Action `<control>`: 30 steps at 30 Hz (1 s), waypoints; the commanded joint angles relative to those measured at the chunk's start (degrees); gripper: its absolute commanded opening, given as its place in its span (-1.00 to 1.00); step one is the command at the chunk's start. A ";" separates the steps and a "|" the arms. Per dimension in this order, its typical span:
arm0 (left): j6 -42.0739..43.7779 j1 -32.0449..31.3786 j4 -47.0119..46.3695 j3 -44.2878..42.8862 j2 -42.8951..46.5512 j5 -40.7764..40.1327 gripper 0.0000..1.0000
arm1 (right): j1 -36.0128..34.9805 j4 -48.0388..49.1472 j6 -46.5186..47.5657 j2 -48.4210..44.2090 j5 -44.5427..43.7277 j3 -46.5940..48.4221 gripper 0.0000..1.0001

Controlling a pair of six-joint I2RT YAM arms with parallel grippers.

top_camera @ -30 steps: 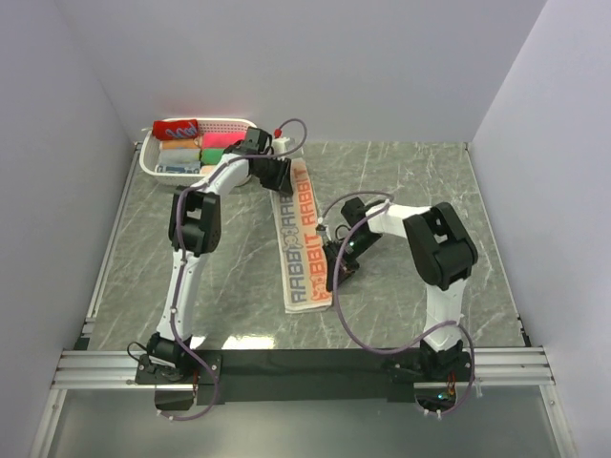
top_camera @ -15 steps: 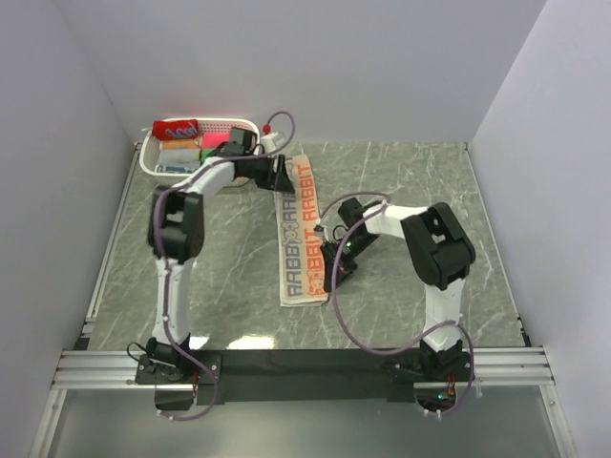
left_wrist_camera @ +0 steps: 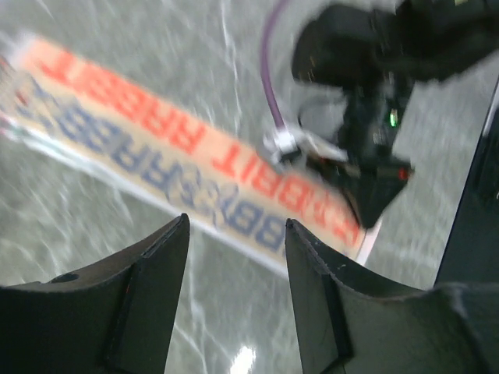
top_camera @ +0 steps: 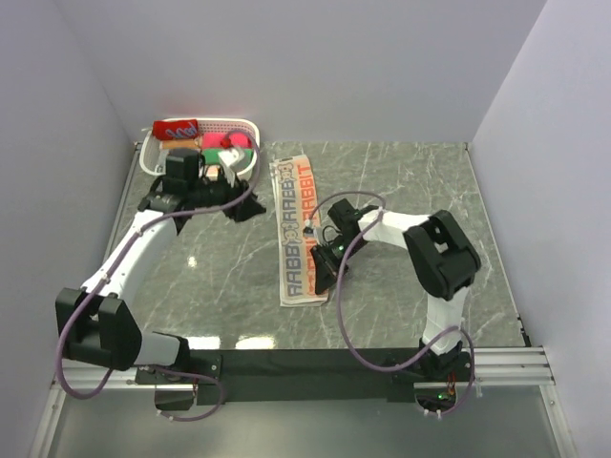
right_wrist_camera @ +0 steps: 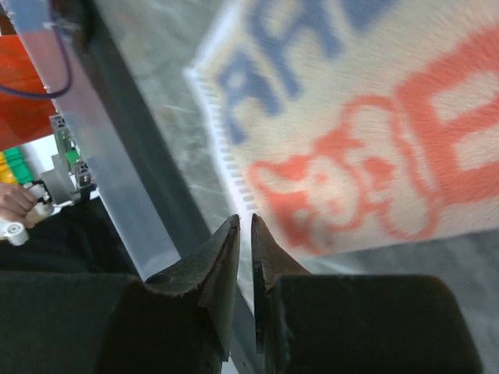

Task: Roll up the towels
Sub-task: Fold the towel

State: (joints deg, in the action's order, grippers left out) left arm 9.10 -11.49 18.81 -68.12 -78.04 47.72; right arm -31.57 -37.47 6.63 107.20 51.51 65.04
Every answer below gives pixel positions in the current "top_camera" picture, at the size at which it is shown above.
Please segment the red blue cat towel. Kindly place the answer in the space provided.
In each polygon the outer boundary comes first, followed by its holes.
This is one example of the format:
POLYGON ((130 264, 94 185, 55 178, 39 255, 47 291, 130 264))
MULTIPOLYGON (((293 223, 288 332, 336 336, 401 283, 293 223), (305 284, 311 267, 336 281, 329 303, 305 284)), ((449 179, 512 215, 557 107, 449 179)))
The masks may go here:
POLYGON ((196 119, 157 120, 153 123, 152 136, 158 140, 192 139, 199 135, 196 119))

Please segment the white printed towel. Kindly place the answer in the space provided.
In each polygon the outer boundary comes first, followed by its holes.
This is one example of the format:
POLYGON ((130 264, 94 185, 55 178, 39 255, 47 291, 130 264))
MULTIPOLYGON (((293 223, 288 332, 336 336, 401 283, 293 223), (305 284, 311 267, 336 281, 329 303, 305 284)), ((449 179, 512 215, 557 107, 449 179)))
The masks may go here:
POLYGON ((315 292, 315 264, 310 249, 316 238, 306 235, 306 225, 318 225, 316 185, 305 155, 278 159, 269 165, 277 221, 280 302, 282 307, 315 307, 328 294, 315 292))

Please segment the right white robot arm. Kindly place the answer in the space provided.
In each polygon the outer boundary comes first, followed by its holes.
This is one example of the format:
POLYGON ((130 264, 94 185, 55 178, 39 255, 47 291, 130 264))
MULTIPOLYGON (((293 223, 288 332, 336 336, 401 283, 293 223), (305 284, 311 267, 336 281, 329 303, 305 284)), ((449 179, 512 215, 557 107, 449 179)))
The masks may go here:
POLYGON ((427 293, 427 320, 420 349, 401 364, 381 366, 362 357, 349 338, 348 350, 365 367, 397 372, 420 362, 421 372, 432 381, 444 379, 461 353, 463 307, 481 268, 481 260, 453 215, 440 210, 431 215, 390 212, 383 204, 355 208, 345 198, 334 202, 327 215, 338 236, 317 238, 310 249, 315 265, 314 291, 320 295, 340 287, 348 259, 369 242, 407 250, 417 279, 427 293))

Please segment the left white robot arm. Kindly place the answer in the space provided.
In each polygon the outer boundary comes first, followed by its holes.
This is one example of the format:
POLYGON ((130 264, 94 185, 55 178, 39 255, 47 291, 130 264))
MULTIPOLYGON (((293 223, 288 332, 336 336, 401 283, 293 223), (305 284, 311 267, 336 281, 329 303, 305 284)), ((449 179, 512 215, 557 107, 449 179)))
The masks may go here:
POLYGON ((192 370, 187 340, 142 331, 129 305, 196 210, 222 211, 236 222, 264 213, 248 182, 256 163, 255 152, 238 146, 220 150, 213 162, 192 149, 171 151, 113 253, 79 288, 58 294, 59 358, 113 370, 153 364, 168 382, 185 381, 192 370))

